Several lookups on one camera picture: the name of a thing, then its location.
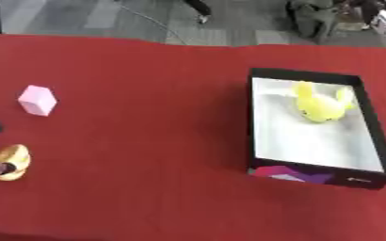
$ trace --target colorful graphic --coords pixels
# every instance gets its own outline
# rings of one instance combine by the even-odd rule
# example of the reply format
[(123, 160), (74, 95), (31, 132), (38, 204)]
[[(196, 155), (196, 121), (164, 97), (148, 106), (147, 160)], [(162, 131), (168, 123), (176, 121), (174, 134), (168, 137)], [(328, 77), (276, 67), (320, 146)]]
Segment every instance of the colorful graphic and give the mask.
[(332, 178), (332, 174), (304, 174), (285, 166), (259, 167), (249, 169), (249, 174), (255, 177), (271, 177), (276, 179), (324, 184)]

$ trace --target cable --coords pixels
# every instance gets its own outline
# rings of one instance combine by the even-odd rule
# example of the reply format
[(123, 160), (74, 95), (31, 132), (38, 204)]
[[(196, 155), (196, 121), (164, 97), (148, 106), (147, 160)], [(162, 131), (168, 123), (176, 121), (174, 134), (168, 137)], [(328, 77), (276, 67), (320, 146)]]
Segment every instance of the cable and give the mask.
[(155, 20), (154, 18), (152, 17), (149, 17), (149, 16), (146, 16), (140, 12), (137, 12), (137, 11), (134, 11), (134, 10), (131, 10), (130, 8), (128, 8), (127, 6), (121, 4), (121, 7), (124, 8), (125, 10), (137, 15), (137, 16), (140, 16), (142, 18), (145, 18), (153, 23), (156, 23), (158, 24), (160, 27), (164, 28), (165, 30), (167, 30), (169, 33), (171, 33), (173, 36), (175, 36), (175, 38), (177, 38), (183, 45), (187, 45), (187, 43), (174, 31), (172, 31), (169, 27), (167, 27), (165, 24), (162, 24), (161, 22)]

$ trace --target box rim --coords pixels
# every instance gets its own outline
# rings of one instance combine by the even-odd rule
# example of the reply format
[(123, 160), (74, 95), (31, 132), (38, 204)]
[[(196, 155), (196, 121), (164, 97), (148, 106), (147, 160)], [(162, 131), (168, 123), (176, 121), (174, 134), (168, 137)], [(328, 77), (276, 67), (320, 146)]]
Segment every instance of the box rim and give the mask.
[[(343, 76), (348, 78), (348, 80), (344, 80), (342, 83), (332, 83), (332, 82), (325, 82), (321, 81), (324, 78), (317, 79), (316, 81), (313, 80), (313, 78), (310, 76), (312, 75), (313, 78), (315, 78), (316, 75), (330, 75), (330, 76)], [(364, 172), (371, 172), (371, 173), (381, 173), (386, 174), (386, 136), (383, 132), (383, 129), (381, 127), (381, 123), (378, 120), (378, 115), (375, 112), (375, 108), (372, 106), (370, 98), (364, 88), (363, 81), (358, 75), (347, 75), (347, 74), (340, 74), (335, 72), (308, 72), (308, 71), (296, 71), (296, 70), (288, 70), (288, 69), (272, 69), (272, 68), (252, 68), (249, 71), (249, 78), (248, 78), (248, 109), (249, 109), (249, 141), (251, 143), (250, 145), (250, 153), (252, 155), (252, 158), (264, 160), (264, 158), (258, 158), (255, 154), (255, 142), (254, 142), (254, 123), (251, 120), (254, 120), (254, 106), (252, 101), (252, 95), (253, 92), (252, 88), (252, 78), (258, 77), (258, 78), (274, 78), (274, 79), (285, 79), (285, 80), (293, 80), (293, 81), (299, 81), (303, 79), (312, 79), (311, 82), (315, 83), (326, 83), (326, 84), (340, 84), (340, 85), (348, 85), (353, 87), (353, 90), (356, 94), (356, 98), (359, 100), (359, 106), (362, 110), (364, 122), (366, 123), (367, 129), (369, 131), (370, 137), (372, 138), (373, 144), (375, 146), (375, 149), (377, 151), (378, 158), (380, 160), (380, 164), (383, 167), (383, 171), (375, 171), (375, 170), (365, 170), (365, 169), (348, 169), (348, 168), (340, 168), (340, 167), (331, 167), (331, 166), (323, 166), (323, 165), (314, 165), (314, 164), (303, 164), (303, 163), (296, 163), (296, 162), (288, 162), (288, 161), (282, 161), (282, 160), (275, 160), (275, 159), (267, 159), (267, 160), (273, 160), (280, 162), (280, 164), (290, 164), (290, 165), (301, 165), (301, 166), (312, 166), (312, 167), (318, 167), (318, 168), (326, 168), (326, 169), (341, 169), (341, 170), (350, 170), (350, 171), (364, 171)]]

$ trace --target red tablecloth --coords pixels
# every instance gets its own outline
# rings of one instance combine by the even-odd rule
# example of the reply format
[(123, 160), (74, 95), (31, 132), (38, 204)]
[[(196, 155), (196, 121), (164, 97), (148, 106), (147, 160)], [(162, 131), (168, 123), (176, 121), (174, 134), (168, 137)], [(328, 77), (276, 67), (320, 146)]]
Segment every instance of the red tablecloth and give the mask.
[[(0, 148), (33, 165), (0, 182), (0, 240), (386, 240), (386, 188), (246, 174), (251, 67), (360, 75), (386, 132), (386, 49), (1, 36)], [(18, 105), (29, 84), (50, 117)]]

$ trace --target yellow stuffed duck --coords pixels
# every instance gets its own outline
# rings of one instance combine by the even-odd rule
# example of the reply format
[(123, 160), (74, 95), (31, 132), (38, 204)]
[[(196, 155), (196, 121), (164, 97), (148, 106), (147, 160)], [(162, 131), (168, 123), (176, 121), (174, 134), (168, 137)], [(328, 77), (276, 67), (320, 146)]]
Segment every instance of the yellow stuffed duck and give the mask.
[(0, 152), (0, 181), (21, 178), (30, 165), (29, 150), (24, 145), (13, 145)]
[(340, 88), (336, 92), (336, 99), (318, 94), (314, 91), (314, 85), (310, 82), (299, 81), (293, 86), (297, 95), (296, 104), (303, 116), (310, 121), (325, 122), (339, 120), (352, 104), (354, 93), (350, 88)]

